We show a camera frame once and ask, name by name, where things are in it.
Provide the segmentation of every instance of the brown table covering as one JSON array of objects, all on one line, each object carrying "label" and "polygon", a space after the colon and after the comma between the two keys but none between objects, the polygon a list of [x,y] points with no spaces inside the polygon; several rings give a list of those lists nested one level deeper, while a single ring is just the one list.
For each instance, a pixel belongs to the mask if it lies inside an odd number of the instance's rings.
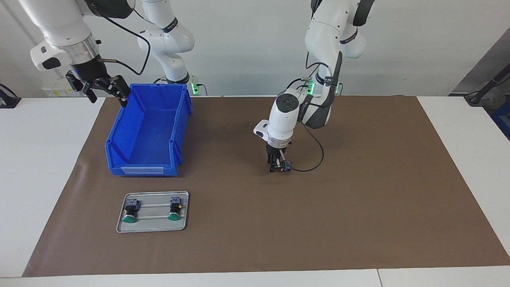
[{"label": "brown table covering", "polygon": [[[416,98],[337,98],[320,168],[270,174],[252,129],[272,101],[193,98],[179,176],[128,178],[107,168],[106,99],[23,276],[510,265]],[[299,125],[293,142],[296,168],[318,162]],[[125,194],[170,190],[190,194],[184,230],[116,233]]]}]

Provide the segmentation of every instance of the dark blue bin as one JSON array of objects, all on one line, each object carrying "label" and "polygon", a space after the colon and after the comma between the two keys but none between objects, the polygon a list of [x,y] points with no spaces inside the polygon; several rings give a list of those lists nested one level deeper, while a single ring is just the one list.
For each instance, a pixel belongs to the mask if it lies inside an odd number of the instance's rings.
[{"label": "dark blue bin", "polygon": [[132,84],[105,143],[113,175],[175,176],[191,100],[184,84]]}]

